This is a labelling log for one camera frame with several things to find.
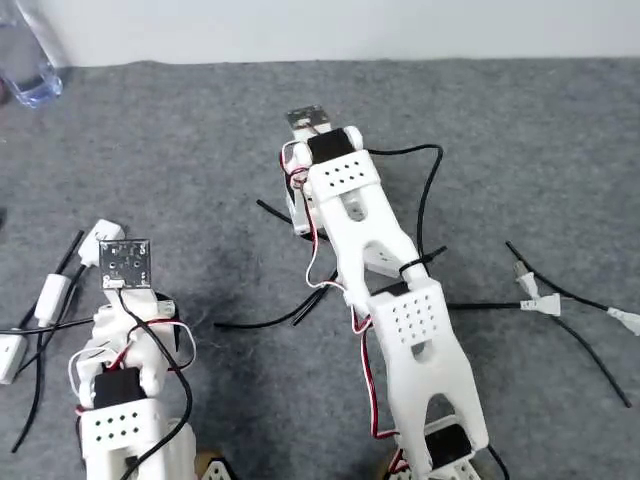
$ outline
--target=clear plastic bottle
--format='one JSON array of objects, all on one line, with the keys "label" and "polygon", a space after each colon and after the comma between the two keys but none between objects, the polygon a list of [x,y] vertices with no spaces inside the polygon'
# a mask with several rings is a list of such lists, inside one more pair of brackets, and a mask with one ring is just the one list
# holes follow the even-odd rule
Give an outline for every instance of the clear plastic bottle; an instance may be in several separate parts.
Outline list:
[{"label": "clear plastic bottle", "polygon": [[31,108],[62,93],[62,80],[15,0],[0,0],[0,77]]}]

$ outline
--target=white robotic arm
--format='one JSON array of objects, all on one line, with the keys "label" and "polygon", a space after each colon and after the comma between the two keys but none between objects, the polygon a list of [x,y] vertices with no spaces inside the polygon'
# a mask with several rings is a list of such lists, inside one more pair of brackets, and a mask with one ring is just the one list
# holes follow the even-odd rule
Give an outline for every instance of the white robotic arm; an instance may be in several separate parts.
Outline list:
[{"label": "white robotic arm", "polygon": [[[125,258],[127,252],[135,250],[135,242],[139,241],[111,242],[114,248],[117,246],[113,251],[126,255],[120,258],[122,265],[111,261],[111,267],[107,268],[120,269],[125,279],[127,267],[123,265],[127,262],[137,265],[136,269],[144,268],[139,258]],[[129,464],[162,441],[178,422],[167,418],[156,398],[163,388],[169,363],[153,339],[137,327],[124,309],[126,305],[146,322],[175,358],[176,322],[171,321],[176,314],[175,304],[158,299],[148,284],[135,289],[126,289],[125,284],[126,281],[120,296],[116,290],[105,290],[110,304],[95,314],[92,338],[70,361],[71,375],[77,358],[75,368],[80,384],[77,391],[73,388],[80,401],[77,413],[81,416],[82,453],[90,480],[121,479]],[[142,462],[130,478],[194,480],[195,449],[195,436],[186,424],[171,441]]]},{"label": "white robotic arm", "polygon": [[[452,330],[442,288],[400,228],[362,136],[355,127],[332,130],[318,110],[290,114],[296,141],[290,156],[292,142],[281,154],[294,229],[316,237],[321,226],[326,231],[345,301],[373,325],[382,348],[396,439],[413,478],[440,478],[488,445],[471,366]],[[372,295],[365,268],[403,283]],[[425,429],[436,394],[451,402],[455,415]]]}]

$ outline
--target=black cable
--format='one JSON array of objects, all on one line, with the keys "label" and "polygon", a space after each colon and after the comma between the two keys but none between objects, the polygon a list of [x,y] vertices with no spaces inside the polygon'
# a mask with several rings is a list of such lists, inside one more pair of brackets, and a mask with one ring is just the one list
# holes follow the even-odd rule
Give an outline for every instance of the black cable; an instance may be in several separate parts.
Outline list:
[{"label": "black cable", "polygon": [[[583,303],[585,305],[589,305],[589,306],[597,308],[599,310],[607,311],[609,309],[609,307],[607,307],[606,305],[603,305],[603,304],[598,303],[598,302],[594,302],[592,300],[589,300],[589,299],[584,298],[584,297],[580,297],[578,295],[574,295],[573,293],[568,292],[564,288],[559,287],[558,285],[556,285],[555,283],[553,283],[552,281],[547,279],[545,276],[540,274],[540,272],[538,272],[536,269],[534,269],[533,266],[524,258],[524,256],[513,245],[513,243],[507,241],[507,242],[505,242],[505,244],[507,245],[509,250],[511,250],[513,255],[518,260],[520,260],[525,265],[525,267],[527,267],[527,269],[529,269],[529,271],[533,272],[533,274],[536,277],[538,277],[540,279],[540,281],[542,283],[544,283],[545,285],[547,285],[549,288],[557,291],[558,293],[560,293],[561,295],[564,295],[565,297],[573,298],[574,300],[576,300],[576,301],[578,301],[580,303]],[[618,381],[615,379],[613,374],[609,371],[609,369],[604,364],[602,359],[598,356],[598,354],[593,350],[593,347],[589,344],[589,342],[587,342],[578,332],[576,332],[573,328],[571,328],[569,325],[567,325],[560,318],[552,316],[552,315],[548,315],[548,317],[550,317],[551,320],[553,320],[560,328],[564,329],[573,338],[575,338],[580,343],[580,345],[582,345],[582,347],[587,351],[587,353],[589,355],[591,355],[591,358],[593,358],[593,361],[596,362],[596,364],[598,365],[598,368],[600,368],[600,371],[602,371],[604,376],[607,378],[607,380],[609,381],[609,383],[611,384],[611,386],[615,390],[615,392],[618,395],[618,397],[620,397],[620,400],[622,400],[622,403],[624,403],[625,407],[631,408],[632,404],[631,404],[631,401],[629,400],[629,397],[627,397],[626,393],[624,393],[624,391],[622,390],[622,388],[618,384]]]},{"label": "black cable", "polygon": [[[38,334],[38,338],[36,341],[36,345],[38,346],[38,348],[42,346],[43,335],[44,335],[43,333]],[[31,403],[31,409],[29,410],[29,415],[27,416],[27,420],[25,421],[24,426],[22,427],[22,431],[20,432],[18,439],[13,444],[13,447],[11,447],[11,453],[16,453],[18,451],[18,449],[22,445],[22,442],[24,442],[25,438],[29,434],[29,430],[31,430],[31,427],[33,426],[33,422],[36,419],[36,414],[38,413],[38,406],[40,405],[40,394],[42,391],[42,381],[43,381],[43,375],[44,375],[44,371],[42,369],[42,362],[43,362],[42,357],[38,356],[36,360],[36,387],[35,387],[35,391],[33,392],[33,401]]]},{"label": "black cable", "polygon": [[65,298],[62,302],[62,308],[60,309],[60,314],[58,315],[58,318],[53,324],[53,328],[51,329],[49,335],[47,336],[45,341],[42,343],[42,345],[36,349],[36,352],[31,356],[31,358],[27,360],[24,364],[22,364],[22,366],[20,366],[16,375],[19,375],[20,373],[22,373],[27,367],[29,367],[29,365],[31,365],[34,361],[36,361],[49,346],[49,343],[53,339],[53,336],[55,335],[56,331],[60,329],[60,323],[62,322],[62,319],[67,314],[67,309],[73,297],[73,292],[75,290],[75,287],[79,283],[80,277],[82,276],[86,268],[87,268],[86,266],[80,265],[76,270],[76,272],[74,273],[73,277],[71,277],[71,281],[69,283],[69,289],[67,290],[67,294],[65,295]]},{"label": "black cable", "polygon": [[503,303],[449,303],[449,310],[520,310],[520,302],[503,302]]},{"label": "black cable", "polygon": [[[330,277],[330,280],[335,280],[335,277],[332,275]],[[292,317],[294,318],[294,322],[298,321],[298,323],[300,321],[302,321],[302,319],[309,314],[309,312],[311,311],[311,309],[313,309],[320,300],[322,300],[322,297],[324,296],[324,294],[320,295],[320,290],[316,290],[315,292],[313,292],[311,295],[309,295],[307,298],[305,298],[302,303],[300,305],[298,305],[296,308],[294,308],[292,311],[290,311],[289,313],[282,315],[281,317],[276,318],[275,320],[270,320],[268,322],[260,322],[260,323],[218,323],[218,322],[214,322],[213,324],[216,327],[219,328],[226,328],[228,330],[256,330],[256,329],[260,329],[260,328],[267,328],[267,327],[273,327],[274,325],[278,325],[280,323],[286,322],[287,320],[289,320]]]},{"label": "black cable", "polygon": [[[59,275],[67,268],[67,266],[69,265],[69,261],[71,260],[71,256],[73,255],[73,252],[76,251],[76,248],[78,248],[78,245],[80,244],[83,236],[84,230],[78,230],[78,233],[76,233],[76,236],[73,238],[71,245],[69,245],[69,248],[67,248],[64,256],[60,259],[60,262],[54,270],[54,273]],[[20,323],[18,324],[18,328],[26,327],[27,324],[31,321],[31,319],[33,318],[33,313],[36,311],[36,304],[37,300],[33,302],[29,310],[27,310],[27,313],[24,314],[24,316],[20,320]]]},{"label": "black cable", "polygon": [[489,450],[489,453],[491,454],[493,459],[496,461],[496,463],[500,467],[500,470],[502,470],[502,475],[504,476],[504,480],[509,480],[511,478],[511,476],[509,475],[509,470],[507,469],[507,466],[505,465],[505,463],[502,461],[502,458],[500,458],[500,455],[498,455],[498,452],[496,452],[495,448],[493,448],[491,444],[487,445],[487,449]]},{"label": "black cable", "polygon": [[529,269],[529,271],[533,272],[533,274],[536,277],[538,277],[542,283],[544,283],[546,286],[548,286],[552,290],[555,290],[556,292],[558,292],[561,295],[564,295],[565,297],[572,298],[572,299],[576,300],[577,302],[583,303],[585,305],[589,305],[590,307],[594,307],[594,308],[597,308],[599,310],[604,310],[605,312],[607,310],[609,310],[609,307],[604,305],[604,304],[602,304],[602,303],[594,302],[593,300],[589,300],[588,298],[581,297],[579,295],[571,293],[571,292],[565,290],[564,288],[558,286],[556,283],[552,282],[547,277],[542,275],[538,270],[533,268],[533,266],[516,249],[516,247],[513,245],[513,243],[511,243],[510,241],[506,241],[505,244],[507,245],[509,250],[511,250],[511,253],[513,253],[518,260],[520,260],[522,263],[524,263],[525,267],[527,267]]},{"label": "black cable", "polygon": [[611,384],[611,386],[613,387],[615,392],[618,394],[618,397],[620,397],[620,400],[622,400],[622,403],[624,403],[624,406],[627,407],[627,408],[631,408],[633,405],[631,404],[631,401],[629,400],[629,397],[627,397],[627,394],[624,393],[624,391],[622,390],[622,388],[618,384],[618,382],[615,379],[615,377],[613,376],[613,374],[609,371],[609,369],[604,364],[604,362],[602,361],[600,356],[593,350],[593,347],[591,347],[589,342],[587,342],[578,332],[576,332],[573,328],[571,328],[569,325],[567,325],[560,318],[554,317],[552,315],[547,315],[547,316],[551,320],[553,320],[559,327],[564,329],[573,338],[575,338],[578,342],[580,342],[580,345],[582,345],[584,347],[584,349],[589,353],[589,355],[591,355],[591,358],[593,358],[594,362],[596,362],[596,364],[598,365],[598,367],[600,368],[600,370],[602,371],[604,376],[607,377],[607,380],[609,381],[609,383]]},{"label": "black cable", "polygon": [[122,291],[121,290],[117,290],[117,292],[118,292],[118,300],[120,301],[120,305],[122,306],[122,309],[131,318],[133,318],[133,320],[136,322],[136,325],[138,325],[138,327],[143,329],[147,333],[147,335],[149,335],[151,337],[151,339],[154,341],[154,343],[158,346],[158,349],[160,349],[160,352],[162,353],[162,355],[167,359],[167,362],[169,362],[169,366],[171,368],[173,368],[173,370],[174,370],[174,372],[176,374],[176,377],[178,377],[178,380],[180,381],[180,384],[182,385],[182,388],[184,388],[184,394],[185,394],[185,397],[186,397],[186,405],[185,405],[185,408],[184,408],[184,413],[182,414],[182,417],[180,418],[180,421],[176,424],[175,427],[173,427],[173,429],[169,433],[167,433],[167,435],[164,436],[164,438],[162,438],[162,440],[160,440],[158,443],[156,443],[153,447],[151,447],[149,450],[147,450],[144,454],[139,456],[138,459],[135,462],[133,462],[127,468],[127,470],[124,472],[124,475],[122,475],[122,477],[120,478],[120,480],[127,480],[127,479],[131,478],[131,475],[133,475],[133,472],[135,472],[138,469],[138,467],[140,465],[142,465],[142,463],[146,459],[148,459],[150,456],[152,456],[154,453],[156,453],[158,450],[160,450],[162,447],[164,447],[167,443],[169,443],[180,432],[180,430],[182,430],[182,427],[184,427],[187,424],[187,421],[189,420],[189,417],[191,416],[191,409],[193,408],[193,393],[191,391],[191,386],[189,385],[189,382],[187,381],[186,377],[184,376],[184,374],[180,370],[180,366],[176,363],[174,358],[171,356],[171,354],[167,350],[167,347],[164,346],[164,344],[158,338],[158,336],[153,331],[153,329],[151,327],[149,327],[149,325],[147,325],[147,323],[145,321],[143,321],[135,313],[133,313],[131,310],[129,310],[129,308],[127,307],[127,305],[125,304],[125,302],[124,302],[124,300],[122,298]]},{"label": "black cable", "polygon": [[418,222],[416,225],[417,229],[417,244],[418,244],[418,256],[424,257],[424,238],[423,238],[423,227],[424,227],[424,212],[427,205],[427,196],[429,195],[429,191],[431,190],[431,185],[433,184],[433,180],[436,178],[436,173],[438,173],[438,169],[440,168],[440,163],[442,162],[442,158],[444,157],[444,148],[441,145],[435,143],[425,143],[422,145],[416,145],[415,147],[403,148],[400,150],[375,150],[368,149],[369,153],[372,155],[404,155],[406,153],[417,152],[419,150],[436,150],[437,156],[436,160],[431,167],[431,172],[429,172],[429,177],[427,178],[426,183],[424,184],[424,189],[422,190],[422,196],[420,197],[420,205],[418,206]]},{"label": "black cable", "polygon": [[[256,200],[256,204],[258,206],[264,208],[267,212],[269,212],[274,217],[279,218],[280,220],[282,220],[285,223],[288,223],[289,225],[293,225],[293,222],[291,221],[291,219],[289,217],[287,217],[284,213],[276,210],[274,207],[269,205],[267,202],[264,202],[264,201],[258,199],[258,200]],[[325,235],[324,233],[322,233],[322,232],[317,232],[317,233],[318,233],[318,238],[321,238],[322,240],[329,240],[329,237],[327,237],[327,235]],[[303,235],[301,238],[304,238],[305,240],[311,241],[311,236],[309,234]]]},{"label": "black cable", "polygon": [[64,330],[65,328],[73,328],[78,327],[80,325],[86,325],[87,323],[92,323],[93,317],[81,318],[78,320],[72,320],[70,322],[65,322],[56,326],[51,327],[42,327],[42,328],[29,328],[25,330],[0,330],[0,335],[36,335],[39,333],[47,333],[52,332],[53,330]]}]

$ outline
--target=cable connector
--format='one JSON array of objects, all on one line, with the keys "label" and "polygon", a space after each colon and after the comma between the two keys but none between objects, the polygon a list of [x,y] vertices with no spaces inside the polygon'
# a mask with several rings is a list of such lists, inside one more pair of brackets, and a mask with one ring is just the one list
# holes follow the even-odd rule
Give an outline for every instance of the cable connector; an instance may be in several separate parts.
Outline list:
[{"label": "cable connector", "polygon": [[554,317],[560,316],[560,294],[554,293],[546,297],[538,297],[533,300],[520,302],[520,309],[526,312],[540,312]]},{"label": "cable connector", "polygon": [[516,262],[513,266],[513,270],[516,272],[516,282],[520,284],[520,287],[522,287],[524,292],[530,298],[540,298],[538,284],[536,283],[533,272],[530,272],[522,262]]},{"label": "cable connector", "polygon": [[625,327],[631,330],[634,335],[640,336],[640,315],[637,313],[625,312],[617,308],[609,308],[607,315],[617,318]]},{"label": "cable connector", "polygon": [[71,280],[64,275],[47,275],[33,312],[33,316],[38,319],[38,327],[48,327],[60,316],[70,286]]},{"label": "cable connector", "polygon": [[88,267],[96,267],[100,262],[100,242],[103,240],[122,240],[124,230],[117,223],[100,219],[85,237],[78,249],[81,263]]},{"label": "cable connector", "polygon": [[0,384],[13,383],[26,351],[24,335],[0,335]]}]

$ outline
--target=red and white wire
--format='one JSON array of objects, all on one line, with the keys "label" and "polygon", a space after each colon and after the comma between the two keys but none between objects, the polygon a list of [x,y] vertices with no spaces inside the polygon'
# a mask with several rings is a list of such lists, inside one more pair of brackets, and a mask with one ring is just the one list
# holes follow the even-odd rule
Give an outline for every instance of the red and white wire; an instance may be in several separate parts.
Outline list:
[{"label": "red and white wire", "polygon": [[402,449],[398,448],[389,464],[389,473],[395,475],[409,468],[409,463],[402,458]]},{"label": "red and white wire", "polygon": [[393,437],[397,435],[397,430],[378,431],[378,397],[376,396],[376,386],[373,383],[373,374],[369,365],[369,352],[367,351],[367,329],[364,330],[360,337],[360,359],[362,360],[362,371],[367,383],[367,391],[369,392],[369,404],[371,406],[371,436],[377,440]]},{"label": "red and white wire", "polygon": [[[178,327],[182,327],[187,331],[187,335],[189,336],[189,340],[191,341],[191,347],[192,347],[192,351],[193,354],[191,355],[191,358],[189,359],[189,361],[185,364],[180,366],[180,370],[186,370],[187,368],[189,368],[191,365],[193,365],[193,363],[196,361],[197,358],[197,346],[196,346],[196,340],[193,336],[193,333],[191,332],[191,329],[189,328],[189,326],[184,323],[181,322],[179,320],[176,319],[172,319],[172,318],[159,318],[157,320],[149,320],[148,322],[146,322],[147,325],[177,325]],[[127,334],[127,337],[129,337],[134,331],[136,331],[138,328],[140,328],[138,325],[134,326],[131,330],[129,330],[129,333]]]},{"label": "red and white wire", "polygon": [[341,284],[339,284],[338,282],[334,282],[331,280],[324,280],[322,282],[318,282],[318,283],[312,283],[311,282],[311,269],[313,268],[313,264],[316,262],[316,257],[318,256],[318,229],[316,228],[316,224],[313,221],[313,216],[311,215],[311,210],[309,208],[309,203],[307,202],[306,198],[303,198],[304,201],[304,213],[307,216],[307,221],[309,222],[309,231],[311,233],[311,260],[309,261],[309,265],[307,266],[307,270],[305,272],[305,281],[307,282],[307,285],[309,285],[309,287],[313,288],[313,289],[318,289],[318,288],[322,288],[322,287],[335,287],[339,290],[342,291],[342,293],[347,293],[347,289],[344,288]]}]

